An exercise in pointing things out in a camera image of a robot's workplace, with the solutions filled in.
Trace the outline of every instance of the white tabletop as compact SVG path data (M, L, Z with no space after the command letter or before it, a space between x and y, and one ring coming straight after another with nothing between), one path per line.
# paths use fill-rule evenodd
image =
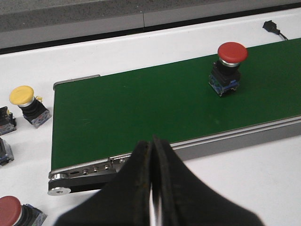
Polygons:
M53 84L94 74L110 75L214 54L224 42L246 47L281 41L262 29L273 20L288 39L301 37L301 8L197 24L124 37L0 56L0 106L17 119L17 131L1 136L15 160L0 166L0 197L13 195L48 214L44 226L95 191L49 196L51 118L35 129L8 101L15 87L29 85L53 112ZM185 161L205 183L255 212L267 226L301 225L301 136Z

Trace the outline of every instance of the black cable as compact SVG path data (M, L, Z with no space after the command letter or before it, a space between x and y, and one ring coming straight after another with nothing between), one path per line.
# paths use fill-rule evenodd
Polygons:
M281 35L283 38L284 38L284 40L288 40L288 38L287 37L285 37L281 32L279 33L279 35Z
M274 34L280 35L284 38L284 40L288 40L287 37L285 37L279 29L277 29L277 24L275 24L273 21L269 20L264 22L263 27L265 30L267 30L268 32L272 32Z

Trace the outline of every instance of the red push button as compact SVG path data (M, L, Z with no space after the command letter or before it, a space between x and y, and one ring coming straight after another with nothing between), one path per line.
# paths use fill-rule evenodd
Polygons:
M226 42L217 50L218 56L230 64L244 61L248 57L246 48L237 42Z
M0 198L0 225L12 226L21 214L21 203L13 196Z

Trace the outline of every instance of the green belt surface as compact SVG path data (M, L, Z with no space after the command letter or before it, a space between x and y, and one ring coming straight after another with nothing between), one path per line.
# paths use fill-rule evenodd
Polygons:
M51 169L301 114L301 39L248 48L236 92L208 84L217 55L55 87Z

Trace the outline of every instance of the gray panel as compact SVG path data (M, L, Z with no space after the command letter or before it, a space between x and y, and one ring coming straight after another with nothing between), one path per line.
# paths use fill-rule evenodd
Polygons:
M25 0L0 3L0 32L139 14L137 0Z
M6 0L0 48L123 31L300 0Z
M143 27L142 13L130 16L44 26L0 33L0 48L8 48Z
M160 7L149 4L148 10L144 10L144 25L154 26L167 24L184 20L204 18L208 16L217 16L227 13L241 12L252 9L266 8L272 6L298 3L299 0L204 0L191 1L191 5L184 7L165 4Z

